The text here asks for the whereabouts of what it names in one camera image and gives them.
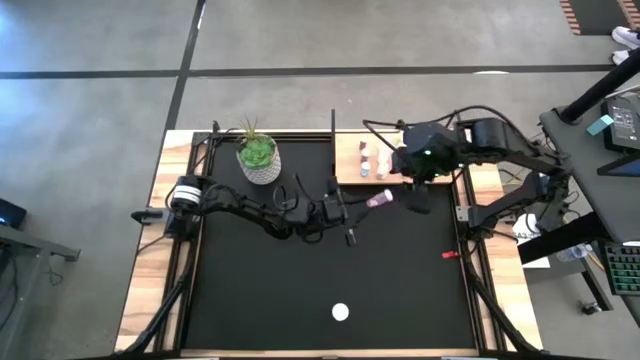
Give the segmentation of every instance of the wooden table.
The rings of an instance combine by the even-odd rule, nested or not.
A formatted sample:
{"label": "wooden table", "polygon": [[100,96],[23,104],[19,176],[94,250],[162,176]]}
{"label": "wooden table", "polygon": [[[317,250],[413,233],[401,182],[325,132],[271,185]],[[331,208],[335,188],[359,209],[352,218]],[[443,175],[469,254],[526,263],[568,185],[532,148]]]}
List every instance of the wooden table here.
{"label": "wooden table", "polygon": [[[304,130],[273,130],[274,132],[297,132]],[[177,178],[184,175],[187,170],[187,162],[191,151],[191,141],[195,130],[172,130],[167,132],[162,147],[160,161],[156,171],[153,191],[149,206],[163,208],[164,198],[175,184]],[[357,151],[354,153],[349,149],[358,146],[359,139],[363,136],[374,140],[369,133],[363,131],[362,134],[338,134],[336,139],[336,173],[340,182],[343,183],[371,183],[371,179],[358,181],[359,165],[354,165],[355,170],[341,173],[345,168],[345,163],[354,163],[356,159],[359,164]],[[503,196],[500,176],[495,165],[472,166],[470,168],[475,197],[478,204],[488,204]],[[401,181],[400,177],[390,177],[385,180],[387,183]],[[438,178],[436,181],[447,182],[450,178]],[[461,194],[461,201],[464,202],[464,192]],[[139,246],[157,239],[162,235],[164,224],[153,224],[143,229]],[[531,305],[527,283],[520,263],[520,256],[516,244],[512,239],[496,235],[486,242],[487,253],[493,277],[494,288],[498,303],[507,314],[511,322],[522,333],[522,335],[532,345],[542,348],[535,314]],[[181,255],[186,254],[185,248],[189,246],[184,243]],[[141,253],[134,264],[131,283],[127,294],[127,300],[120,323],[115,350],[123,350],[138,337],[138,334],[147,326],[149,320],[155,314],[162,301],[163,290],[166,281],[169,257],[171,254],[172,240],[164,239],[157,244],[147,248]],[[477,255],[474,254],[474,262],[477,262]],[[184,263],[181,256],[179,262],[180,269]],[[489,348],[495,348],[495,338],[493,337],[492,321],[488,310],[481,303],[481,314]],[[179,301],[172,309],[167,327],[165,345],[170,346],[175,332],[175,322]],[[473,356],[477,355],[474,349],[402,349],[402,350],[323,350],[323,351],[265,351],[265,352],[234,352],[234,351],[201,351],[183,350],[183,356]]]}

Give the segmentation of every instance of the metal bracket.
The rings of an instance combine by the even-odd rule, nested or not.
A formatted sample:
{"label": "metal bracket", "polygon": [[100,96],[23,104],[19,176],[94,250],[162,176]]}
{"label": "metal bracket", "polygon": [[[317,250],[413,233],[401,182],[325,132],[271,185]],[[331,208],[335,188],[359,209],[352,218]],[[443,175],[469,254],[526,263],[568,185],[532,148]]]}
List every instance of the metal bracket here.
{"label": "metal bracket", "polygon": [[469,206],[456,206],[456,217],[458,221],[469,221]]}
{"label": "metal bracket", "polygon": [[165,208],[148,207],[144,210],[132,212],[131,218],[142,226],[154,223],[164,223],[167,222],[167,219],[169,218],[169,211]]}

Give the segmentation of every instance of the red object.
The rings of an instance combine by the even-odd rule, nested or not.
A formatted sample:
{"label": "red object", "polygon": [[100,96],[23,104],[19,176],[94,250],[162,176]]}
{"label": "red object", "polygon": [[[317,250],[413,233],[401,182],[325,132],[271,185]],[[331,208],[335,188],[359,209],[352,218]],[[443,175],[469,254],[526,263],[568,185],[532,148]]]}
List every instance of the red object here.
{"label": "red object", "polygon": [[450,259],[452,257],[458,257],[458,256],[460,256],[460,254],[458,254],[457,251],[447,251],[447,252],[442,253],[442,258],[443,259]]}

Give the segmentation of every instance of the concrete floor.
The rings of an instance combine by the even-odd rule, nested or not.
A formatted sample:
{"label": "concrete floor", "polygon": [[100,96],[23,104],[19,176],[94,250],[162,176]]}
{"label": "concrete floor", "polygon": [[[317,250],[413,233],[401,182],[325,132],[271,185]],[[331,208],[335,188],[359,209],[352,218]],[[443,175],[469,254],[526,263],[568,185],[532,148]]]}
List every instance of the concrete floor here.
{"label": "concrete floor", "polygon": [[[0,72],[176,70],[195,5],[5,0]],[[209,0],[192,68],[608,64],[618,48],[572,35],[557,0]],[[327,128],[331,108],[353,128],[486,104],[533,135],[540,112],[602,75],[192,78],[176,128],[232,127],[245,113],[265,128]],[[54,262],[61,285],[39,287],[22,358],[113,349],[140,232],[129,213],[147,201],[175,83],[0,80],[0,197],[29,210],[25,231],[82,248],[78,263]],[[618,299],[609,313],[573,310],[585,289],[579,277],[531,286],[545,348],[637,358],[640,333]]]}

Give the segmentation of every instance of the white ball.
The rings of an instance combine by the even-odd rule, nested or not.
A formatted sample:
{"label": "white ball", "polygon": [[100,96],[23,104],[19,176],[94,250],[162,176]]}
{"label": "white ball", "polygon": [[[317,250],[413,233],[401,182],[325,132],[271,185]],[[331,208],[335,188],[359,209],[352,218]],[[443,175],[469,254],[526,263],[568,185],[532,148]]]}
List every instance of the white ball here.
{"label": "white ball", "polygon": [[331,314],[336,321],[344,321],[349,317],[349,308],[343,303],[337,303],[333,305]]}

